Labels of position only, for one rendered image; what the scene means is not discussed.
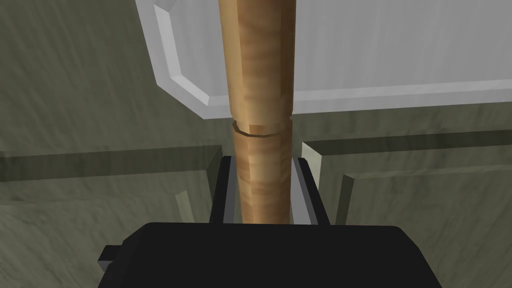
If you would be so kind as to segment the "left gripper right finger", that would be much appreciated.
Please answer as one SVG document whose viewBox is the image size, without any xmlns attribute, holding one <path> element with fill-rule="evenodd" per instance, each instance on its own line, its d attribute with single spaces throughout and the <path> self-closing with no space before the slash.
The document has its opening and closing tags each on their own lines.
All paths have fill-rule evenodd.
<svg viewBox="0 0 512 288">
<path fill-rule="evenodd" d="M 295 225 L 329 225 L 330 221 L 308 162 L 294 157 L 291 165 L 291 218 Z"/>
</svg>

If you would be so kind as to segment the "wooden bar handle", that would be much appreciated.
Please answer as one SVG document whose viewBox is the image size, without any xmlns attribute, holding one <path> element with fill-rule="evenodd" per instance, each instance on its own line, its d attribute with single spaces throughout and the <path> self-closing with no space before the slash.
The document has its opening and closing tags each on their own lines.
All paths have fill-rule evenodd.
<svg viewBox="0 0 512 288">
<path fill-rule="evenodd" d="M 242 221 L 290 223 L 296 0 L 218 0 Z"/>
</svg>

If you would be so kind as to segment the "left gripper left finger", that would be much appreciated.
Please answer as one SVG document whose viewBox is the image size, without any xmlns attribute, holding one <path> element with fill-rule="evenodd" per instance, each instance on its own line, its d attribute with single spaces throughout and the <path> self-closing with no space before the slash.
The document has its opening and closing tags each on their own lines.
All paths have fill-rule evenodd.
<svg viewBox="0 0 512 288">
<path fill-rule="evenodd" d="M 242 222 L 238 191 L 236 158 L 223 156 L 219 163 L 212 196 L 210 224 L 240 224 Z"/>
</svg>

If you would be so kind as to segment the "pale grey panelled door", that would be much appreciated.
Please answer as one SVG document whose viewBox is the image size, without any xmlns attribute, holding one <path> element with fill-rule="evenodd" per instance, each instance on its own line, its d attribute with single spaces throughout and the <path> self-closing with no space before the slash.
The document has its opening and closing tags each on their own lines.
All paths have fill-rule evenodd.
<svg viewBox="0 0 512 288">
<path fill-rule="evenodd" d="M 159 87 L 231 116 L 217 0 L 135 0 Z M 297 0 L 295 114 L 512 102 L 512 0 Z"/>
</svg>

